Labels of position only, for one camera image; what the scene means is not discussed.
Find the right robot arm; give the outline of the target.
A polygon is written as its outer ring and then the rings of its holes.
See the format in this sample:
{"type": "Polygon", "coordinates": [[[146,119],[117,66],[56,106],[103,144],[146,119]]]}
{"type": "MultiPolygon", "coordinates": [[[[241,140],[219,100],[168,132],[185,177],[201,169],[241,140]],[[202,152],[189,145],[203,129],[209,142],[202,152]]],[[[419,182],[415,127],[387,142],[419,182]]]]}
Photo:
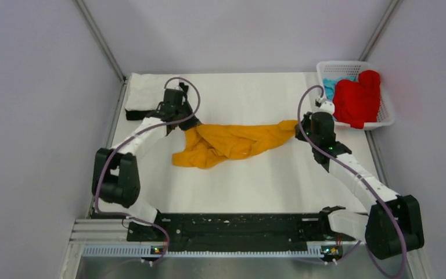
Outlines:
{"type": "Polygon", "coordinates": [[[323,208],[317,224],[322,238],[348,235],[366,243],[371,254],[381,260],[424,247],[418,200],[398,194],[368,172],[352,151],[337,141],[332,115],[308,112],[295,131],[298,140],[311,145],[317,164],[339,180],[366,210],[360,214],[343,206],[323,208]]]}

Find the yellow t-shirt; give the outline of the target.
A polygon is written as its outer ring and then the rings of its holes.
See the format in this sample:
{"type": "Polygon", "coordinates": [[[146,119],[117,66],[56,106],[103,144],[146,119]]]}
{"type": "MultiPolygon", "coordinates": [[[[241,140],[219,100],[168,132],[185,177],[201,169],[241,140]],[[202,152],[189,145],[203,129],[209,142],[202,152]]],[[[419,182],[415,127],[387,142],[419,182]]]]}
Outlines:
{"type": "Polygon", "coordinates": [[[227,160],[257,156],[287,143],[297,124],[296,120],[258,126],[201,124],[185,131],[185,148],[172,155],[172,164],[209,169],[227,160]]]}

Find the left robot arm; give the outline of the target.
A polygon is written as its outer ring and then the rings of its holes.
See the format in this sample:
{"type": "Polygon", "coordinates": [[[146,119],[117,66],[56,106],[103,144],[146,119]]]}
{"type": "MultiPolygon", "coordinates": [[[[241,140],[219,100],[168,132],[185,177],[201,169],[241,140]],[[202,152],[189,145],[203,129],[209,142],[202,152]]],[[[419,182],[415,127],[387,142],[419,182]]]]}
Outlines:
{"type": "Polygon", "coordinates": [[[168,242],[167,231],[156,220],[159,211],[140,196],[138,158],[174,128],[187,128],[197,122],[188,91],[166,88],[163,100],[129,136],[111,148],[100,148],[96,152],[92,177],[95,212],[130,219],[141,226],[141,233],[147,239],[156,240],[162,235],[168,242]]]}

